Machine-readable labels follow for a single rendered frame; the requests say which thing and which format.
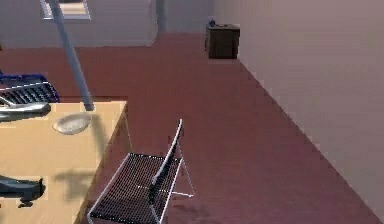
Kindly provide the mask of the light wooden table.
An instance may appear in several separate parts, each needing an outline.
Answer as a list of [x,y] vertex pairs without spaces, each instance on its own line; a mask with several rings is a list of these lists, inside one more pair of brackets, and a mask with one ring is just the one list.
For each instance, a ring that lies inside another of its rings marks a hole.
[[45,117],[0,123],[0,176],[41,179],[46,186],[31,207],[0,198],[0,224],[81,224],[107,151],[126,120],[126,105],[97,102],[89,126],[75,135],[53,125],[82,112],[80,103],[58,103]]

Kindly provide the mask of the dark brown wooden cabinet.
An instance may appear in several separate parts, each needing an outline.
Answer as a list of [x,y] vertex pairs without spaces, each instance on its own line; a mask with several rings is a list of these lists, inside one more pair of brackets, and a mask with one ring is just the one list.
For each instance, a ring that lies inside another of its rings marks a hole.
[[210,59],[236,59],[240,28],[233,24],[206,27],[205,51]]

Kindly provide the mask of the dark metal statue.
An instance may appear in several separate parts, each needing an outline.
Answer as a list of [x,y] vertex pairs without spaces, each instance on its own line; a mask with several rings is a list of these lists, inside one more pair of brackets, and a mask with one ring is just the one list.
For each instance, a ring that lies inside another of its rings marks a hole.
[[20,200],[19,208],[32,207],[33,201],[40,198],[45,189],[42,178],[36,181],[0,176],[0,197],[18,198]]

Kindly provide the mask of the white framed window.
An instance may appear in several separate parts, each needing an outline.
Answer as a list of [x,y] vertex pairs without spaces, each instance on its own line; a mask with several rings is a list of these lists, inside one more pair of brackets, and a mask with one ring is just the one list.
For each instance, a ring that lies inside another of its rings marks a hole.
[[[52,19],[51,0],[39,0],[44,18]],[[90,19],[87,0],[57,0],[64,19]]]

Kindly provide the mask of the white shallow bowl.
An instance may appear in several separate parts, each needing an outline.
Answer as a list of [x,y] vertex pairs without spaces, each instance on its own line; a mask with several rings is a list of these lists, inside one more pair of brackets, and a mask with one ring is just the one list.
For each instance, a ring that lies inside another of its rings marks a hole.
[[75,135],[84,131],[91,123],[92,116],[86,112],[66,115],[53,124],[53,129],[63,135]]

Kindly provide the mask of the grey metal curved object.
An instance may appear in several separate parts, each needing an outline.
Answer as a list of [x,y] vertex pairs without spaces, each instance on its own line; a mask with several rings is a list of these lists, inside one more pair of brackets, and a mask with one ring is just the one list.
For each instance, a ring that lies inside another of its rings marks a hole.
[[0,102],[4,104],[4,107],[0,107],[0,122],[41,117],[51,111],[47,102],[16,104],[1,96]]

